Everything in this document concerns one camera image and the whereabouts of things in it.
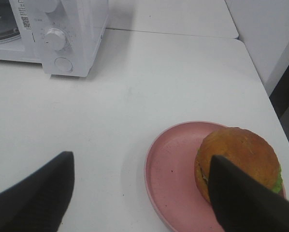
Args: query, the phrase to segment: hamburger bun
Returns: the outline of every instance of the hamburger bun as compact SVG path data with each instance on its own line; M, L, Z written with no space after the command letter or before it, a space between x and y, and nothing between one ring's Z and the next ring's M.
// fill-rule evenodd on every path
M204 138L195 159L196 185L208 202L207 182L213 155L226 157L268 189L275 187L280 175L276 154L263 138L237 127L219 129Z

